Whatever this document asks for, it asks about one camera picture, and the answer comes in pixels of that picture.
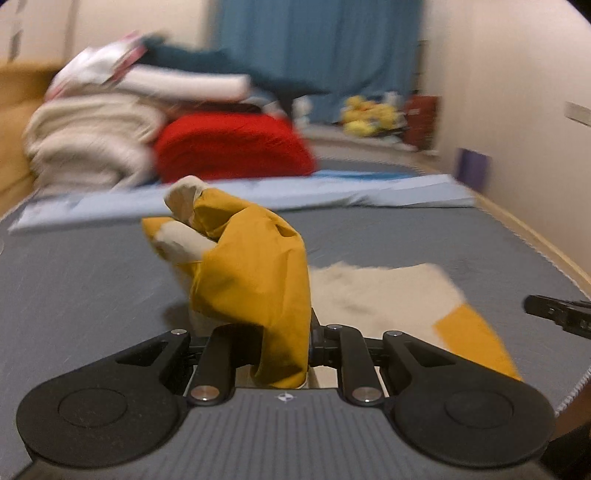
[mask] power outlet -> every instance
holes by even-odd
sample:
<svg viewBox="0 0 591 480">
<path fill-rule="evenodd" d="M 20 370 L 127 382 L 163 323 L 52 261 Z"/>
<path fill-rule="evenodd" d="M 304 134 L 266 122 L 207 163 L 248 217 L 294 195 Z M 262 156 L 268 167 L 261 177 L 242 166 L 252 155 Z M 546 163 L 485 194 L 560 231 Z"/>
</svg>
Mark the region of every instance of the power outlet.
<svg viewBox="0 0 591 480">
<path fill-rule="evenodd" d="M 575 122 L 591 127 L 591 109 L 577 105 L 573 102 L 566 102 L 566 109 L 564 111 L 566 118 L 570 118 Z"/>
</svg>

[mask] light blue sheet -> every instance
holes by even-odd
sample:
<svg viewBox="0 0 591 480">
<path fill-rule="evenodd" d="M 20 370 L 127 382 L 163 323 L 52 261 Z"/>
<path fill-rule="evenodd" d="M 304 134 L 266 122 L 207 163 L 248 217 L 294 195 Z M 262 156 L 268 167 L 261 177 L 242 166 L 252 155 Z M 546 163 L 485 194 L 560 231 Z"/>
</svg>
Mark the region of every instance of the light blue sheet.
<svg viewBox="0 0 591 480">
<path fill-rule="evenodd" d="M 211 182 L 212 186 L 280 212 L 318 207 L 466 207 L 470 191 L 449 175 L 394 180 L 283 177 Z M 35 231 L 97 222 L 169 216 L 164 204 L 168 185 L 134 190 L 72 194 L 28 205 L 10 230 Z"/>
<path fill-rule="evenodd" d="M 418 174 L 387 171 L 319 170 L 314 172 L 312 176 L 343 180 L 400 180 L 418 177 Z"/>
</svg>

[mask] red blanket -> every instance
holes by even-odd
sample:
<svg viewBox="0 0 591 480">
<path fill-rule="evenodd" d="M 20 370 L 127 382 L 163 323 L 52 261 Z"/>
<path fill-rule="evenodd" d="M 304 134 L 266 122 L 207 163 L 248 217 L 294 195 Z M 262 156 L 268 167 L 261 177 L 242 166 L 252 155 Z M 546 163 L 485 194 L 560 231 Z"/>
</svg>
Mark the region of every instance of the red blanket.
<svg viewBox="0 0 591 480">
<path fill-rule="evenodd" d="M 314 158 L 291 125 L 268 115 L 196 113 L 164 129 L 155 145 L 162 181 L 305 176 Z"/>
</svg>

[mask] purple object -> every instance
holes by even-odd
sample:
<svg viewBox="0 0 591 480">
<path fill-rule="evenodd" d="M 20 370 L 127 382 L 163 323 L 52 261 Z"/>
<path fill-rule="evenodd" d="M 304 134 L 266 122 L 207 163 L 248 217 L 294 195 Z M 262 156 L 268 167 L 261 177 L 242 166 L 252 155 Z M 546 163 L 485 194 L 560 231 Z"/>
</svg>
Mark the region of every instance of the purple object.
<svg viewBox="0 0 591 480">
<path fill-rule="evenodd" d="M 488 160 L 483 155 L 465 148 L 459 149 L 456 180 L 482 193 L 488 172 Z"/>
</svg>

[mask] circular pad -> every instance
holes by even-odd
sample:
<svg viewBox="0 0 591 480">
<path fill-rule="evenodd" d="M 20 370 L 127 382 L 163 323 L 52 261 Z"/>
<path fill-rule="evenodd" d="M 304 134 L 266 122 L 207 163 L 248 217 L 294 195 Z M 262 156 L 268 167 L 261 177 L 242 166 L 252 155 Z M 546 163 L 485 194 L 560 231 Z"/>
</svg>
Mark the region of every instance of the circular pad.
<svg viewBox="0 0 591 480">
<path fill-rule="evenodd" d="M 421 369 L 391 411 L 406 441 L 464 468 L 503 468 L 538 458 L 554 427 L 551 405 L 528 385 L 492 370 Z"/>
<path fill-rule="evenodd" d="M 31 390 L 17 410 L 32 452 L 71 468 L 106 468 L 150 453 L 181 419 L 178 400 L 136 365 L 82 368 Z"/>
<path fill-rule="evenodd" d="M 95 428 L 120 419 L 127 410 L 127 401 L 115 390 L 85 388 L 66 396 L 58 410 L 62 418 L 72 425 Z"/>
<path fill-rule="evenodd" d="M 474 429 L 493 429 L 509 422 L 513 406 L 503 395 L 483 390 L 453 394 L 445 402 L 447 414 L 456 422 Z"/>
</svg>

